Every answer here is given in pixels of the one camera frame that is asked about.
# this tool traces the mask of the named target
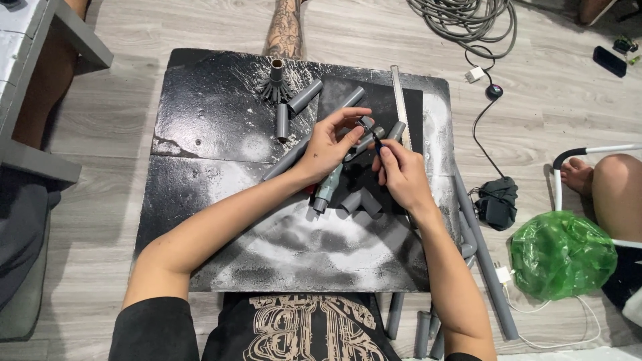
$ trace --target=plastic bag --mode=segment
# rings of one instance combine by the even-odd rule
[[[513,234],[510,255],[516,286],[541,301],[602,287],[618,261],[609,235],[570,211],[533,217]]]

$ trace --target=tattooed leg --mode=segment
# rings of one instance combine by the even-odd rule
[[[299,24],[301,0],[277,0],[277,11],[268,32],[267,53],[272,57],[302,58],[302,37]]]

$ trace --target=hand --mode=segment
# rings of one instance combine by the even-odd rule
[[[379,151],[380,157],[375,156],[372,162],[372,171],[379,172],[379,185],[388,186],[397,203],[413,216],[437,207],[428,185],[423,155],[405,149],[395,140],[382,139],[381,142],[385,146]]]
[[[363,127],[356,121],[371,112],[367,108],[341,108],[315,124],[306,153],[291,170],[305,177],[308,184],[321,181],[343,161],[348,149],[357,144]],[[352,130],[338,137],[343,128]]]

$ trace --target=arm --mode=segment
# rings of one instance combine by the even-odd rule
[[[302,58],[299,13],[301,0],[277,0],[277,11],[268,32],[268,55],[271,57]]]
[[[446,231],[428,186],[423,156],[396,141],[382,143],[386,147],[381,149],[381,160],[377,157],[373,162],[372,170],[379,173],[379,184],[388,186],[419,226],[432,301],[444,328],[446,355],[463,352],[482,360],[496,360],[488,310],[473,275]]]
[[[123,308],[154,297],[186,300],[192,271],[259,217],[335,169],[363,135],[355,121],[368,114],[364,108],[332,113],[314,126],[306,153],[292,169],[203,209],[152,241],[136,260]],[[343,127],[352,130],[337,141]]]

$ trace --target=black t-shirt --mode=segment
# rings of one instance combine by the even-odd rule
[[[203,361],[398,361],[383,332],[374,294],[232,294]],[[146,299],[118,315],[109,360],[198,360],[187,301]],[[479,361],[467,354],[447,361]]]

